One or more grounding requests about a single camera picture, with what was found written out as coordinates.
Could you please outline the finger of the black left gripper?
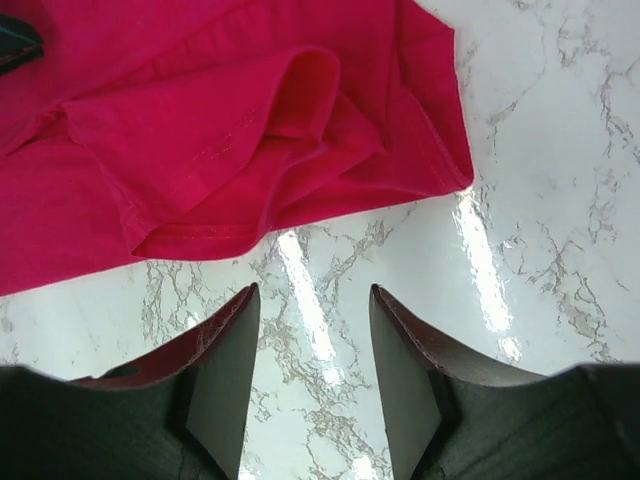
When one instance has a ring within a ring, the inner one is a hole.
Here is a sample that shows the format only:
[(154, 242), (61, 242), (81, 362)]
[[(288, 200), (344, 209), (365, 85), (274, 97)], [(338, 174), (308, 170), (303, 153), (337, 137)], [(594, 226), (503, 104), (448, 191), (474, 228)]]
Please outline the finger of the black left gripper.
[(44, 54), (45, 10), (42, 1), (1, 2), (1, 74), (6, 75)]

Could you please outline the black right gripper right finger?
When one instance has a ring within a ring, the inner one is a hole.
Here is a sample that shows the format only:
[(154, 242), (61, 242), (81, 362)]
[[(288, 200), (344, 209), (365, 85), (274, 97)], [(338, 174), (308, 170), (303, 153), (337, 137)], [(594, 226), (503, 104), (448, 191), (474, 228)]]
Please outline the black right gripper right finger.
[(467, 347), (378, 285), (370, 333), (394, 478), (579, 478), (573, 383)]

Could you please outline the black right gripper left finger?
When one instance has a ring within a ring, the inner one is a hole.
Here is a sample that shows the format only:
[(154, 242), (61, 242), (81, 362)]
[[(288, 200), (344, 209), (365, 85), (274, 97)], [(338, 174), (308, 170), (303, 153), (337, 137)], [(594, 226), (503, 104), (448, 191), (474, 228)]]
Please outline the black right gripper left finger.
[(161, 430), (183, 449), (179, 476), (207, 472), (236, 479), (245, 439), (259, 330), (256, 284), (166, 344), (98, 378), (76, 385), (92, 390), (163, 394)]

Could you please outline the magenta t shirt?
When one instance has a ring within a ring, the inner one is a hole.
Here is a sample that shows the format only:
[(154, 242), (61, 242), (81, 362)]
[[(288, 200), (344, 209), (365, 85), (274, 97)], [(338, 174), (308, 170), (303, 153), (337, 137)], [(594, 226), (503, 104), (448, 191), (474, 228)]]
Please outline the magenta t shirt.
[(455, 32), (414, 1), (5, 1), (1, 291), (454, 193)]

